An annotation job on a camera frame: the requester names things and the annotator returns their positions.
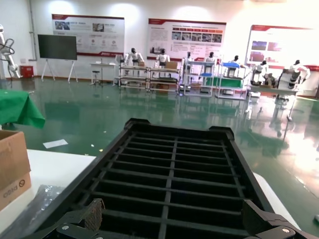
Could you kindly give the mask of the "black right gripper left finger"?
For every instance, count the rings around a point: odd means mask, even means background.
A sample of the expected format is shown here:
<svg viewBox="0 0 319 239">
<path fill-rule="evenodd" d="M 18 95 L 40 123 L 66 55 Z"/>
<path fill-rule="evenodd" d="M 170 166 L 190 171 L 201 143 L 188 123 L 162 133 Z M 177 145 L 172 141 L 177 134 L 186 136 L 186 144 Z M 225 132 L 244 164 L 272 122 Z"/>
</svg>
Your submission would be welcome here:
<svg viewBox="0 0 319 239">
<path fill-rule="evenodd" d="M 101 198 L 95 198 L 88 206 L 66 213 L 56 228 L 57 239 L 94 239 L 102 223 Z"/>
</svg>

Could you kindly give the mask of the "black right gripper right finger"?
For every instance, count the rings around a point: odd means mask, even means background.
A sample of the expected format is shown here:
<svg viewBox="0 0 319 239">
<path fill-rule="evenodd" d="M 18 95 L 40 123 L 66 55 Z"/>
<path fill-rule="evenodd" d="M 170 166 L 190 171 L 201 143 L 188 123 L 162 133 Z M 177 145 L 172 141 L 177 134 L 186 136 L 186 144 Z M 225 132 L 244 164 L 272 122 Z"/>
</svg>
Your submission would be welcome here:
<svg viewBox="0 0 319 239">
<path fill-rule="evenodd" d="M 283 216 L 262 211 L 244 200 L 241 211 L 244 228 L 254 239 L 302 239 L 303 235 Z"/>
</svg>

